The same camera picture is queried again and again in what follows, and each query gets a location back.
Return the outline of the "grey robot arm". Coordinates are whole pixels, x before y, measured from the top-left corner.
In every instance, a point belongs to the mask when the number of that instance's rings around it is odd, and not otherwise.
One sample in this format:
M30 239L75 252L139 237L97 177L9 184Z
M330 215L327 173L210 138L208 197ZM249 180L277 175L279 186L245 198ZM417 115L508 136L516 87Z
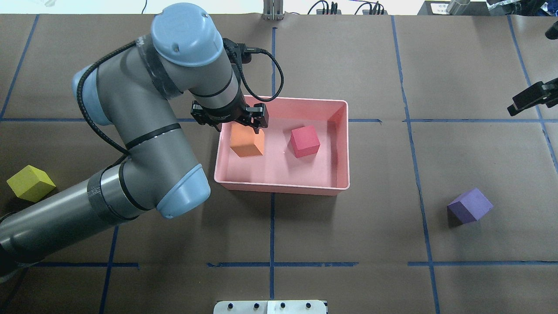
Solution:
M20 42L4 36L20 27ZM509 17L1 16L1 281L557 266Z

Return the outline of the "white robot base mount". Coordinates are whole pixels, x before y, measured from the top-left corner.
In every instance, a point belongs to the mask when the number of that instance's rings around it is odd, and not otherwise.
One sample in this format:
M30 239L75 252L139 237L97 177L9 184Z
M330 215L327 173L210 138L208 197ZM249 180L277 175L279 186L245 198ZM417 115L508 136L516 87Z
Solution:
M214 314L328 314L323 300L222 300Z

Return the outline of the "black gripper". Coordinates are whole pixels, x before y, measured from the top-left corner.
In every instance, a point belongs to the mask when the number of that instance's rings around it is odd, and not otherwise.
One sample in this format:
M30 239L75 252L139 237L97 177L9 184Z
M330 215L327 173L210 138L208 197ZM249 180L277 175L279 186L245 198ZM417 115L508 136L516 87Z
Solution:
M222 123L236 122L244 126L249 125L255 134L259 134L260 129L265 129L269 125L269 113L264 103L247 106L244 101L237 100L221 108L210 109L202 106L198 101L193 101L190 115L199 125L217 128Z
M536 105L545 105L548 109L558 103L558 78L546 83L539 81L512 98L512 105L507 110L510 116L518 115Z

